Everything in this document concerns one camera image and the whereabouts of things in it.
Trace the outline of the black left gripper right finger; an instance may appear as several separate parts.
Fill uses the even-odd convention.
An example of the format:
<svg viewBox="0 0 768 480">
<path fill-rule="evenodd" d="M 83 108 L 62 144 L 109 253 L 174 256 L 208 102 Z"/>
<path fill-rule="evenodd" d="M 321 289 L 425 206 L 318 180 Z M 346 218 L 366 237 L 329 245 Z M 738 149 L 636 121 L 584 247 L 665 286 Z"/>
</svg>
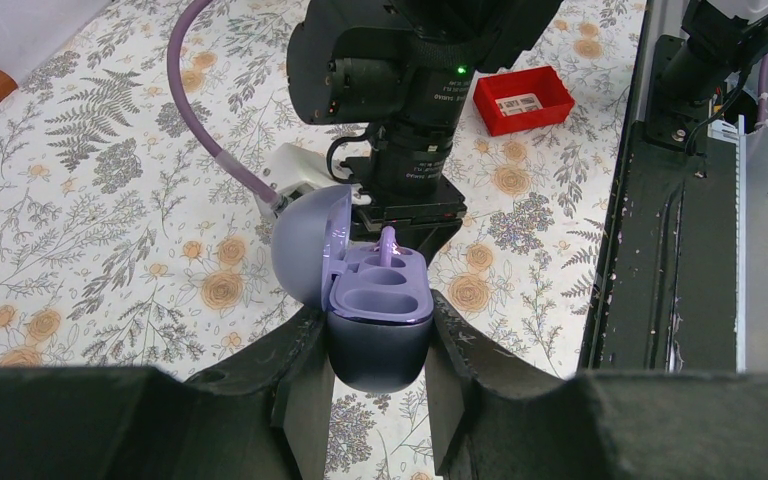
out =
<svg viewBox="0 0 768 480">
<path fill-rule="evenodd" d="M 425 364 L 447 479 L 768 479 L 768 375 L 587 370 L 523 361 L 433 294 Z"/>
</svg>

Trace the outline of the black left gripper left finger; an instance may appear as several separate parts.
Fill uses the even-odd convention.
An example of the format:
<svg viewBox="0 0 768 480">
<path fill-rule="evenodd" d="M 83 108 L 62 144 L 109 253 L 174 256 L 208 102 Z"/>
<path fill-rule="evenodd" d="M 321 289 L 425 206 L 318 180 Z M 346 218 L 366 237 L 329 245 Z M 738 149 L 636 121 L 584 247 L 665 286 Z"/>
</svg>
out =
<svg viewBox="0 0 768 480">
<path fill-rule="evenodd" d="M 320 479 L 333 386 L 310 308 L 183 382 L 0 367 L 0 479 Z"/>
</svg>

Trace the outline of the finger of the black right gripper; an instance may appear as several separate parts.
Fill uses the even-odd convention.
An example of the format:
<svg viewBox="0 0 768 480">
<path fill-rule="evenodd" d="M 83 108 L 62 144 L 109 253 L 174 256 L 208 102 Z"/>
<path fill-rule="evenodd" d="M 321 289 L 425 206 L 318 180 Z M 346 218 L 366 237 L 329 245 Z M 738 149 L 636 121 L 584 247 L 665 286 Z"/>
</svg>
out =
<svg viewBox="0 0 768 480">
<path fill-rule="evenodd" d="M 462 221 L 409 225 L 400 230 L 400 245 L 419 252 L 431 265 L 441 249 L 459 232 Z"/>
</svg>

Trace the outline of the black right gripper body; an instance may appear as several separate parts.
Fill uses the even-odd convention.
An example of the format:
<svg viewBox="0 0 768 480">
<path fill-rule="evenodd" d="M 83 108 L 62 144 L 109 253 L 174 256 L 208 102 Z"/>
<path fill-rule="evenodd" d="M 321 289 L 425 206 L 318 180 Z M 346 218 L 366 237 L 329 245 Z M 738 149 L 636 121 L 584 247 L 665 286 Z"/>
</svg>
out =
<svg viewBox="0 0 768 480">
<path fill-rule="evenodd" d="M 385 226 L 399 240 L 450 240 L 466 213 L 464 195 L 444 166 L 454 146 L 452 122 L 378 122 L 345 143 L 366 142 L 367 156 L 347 157 L 348 181 L 367 204 L 352 207 L 351 238 L 376 240 Z"/>
</svg>

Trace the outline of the lavender oval case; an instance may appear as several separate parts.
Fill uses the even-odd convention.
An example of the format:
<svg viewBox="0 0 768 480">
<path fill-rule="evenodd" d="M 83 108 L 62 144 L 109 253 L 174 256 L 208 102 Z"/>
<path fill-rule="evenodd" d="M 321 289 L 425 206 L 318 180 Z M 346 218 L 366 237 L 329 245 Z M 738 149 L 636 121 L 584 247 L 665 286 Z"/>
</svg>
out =
<svg viewBox="0 0 768 480">
<path fill-rule="evenodd" d="M 350 244 L 351 221 L 291 218 L 274 225 L 271 256 L 280 286 L 324 313 L 329 361 L 347 386 L 393 393 L 423 368 L 433 299 L 424 257 L 401 247 L 391 267 L 378 265 L 373 244 Z"/>
</svg>

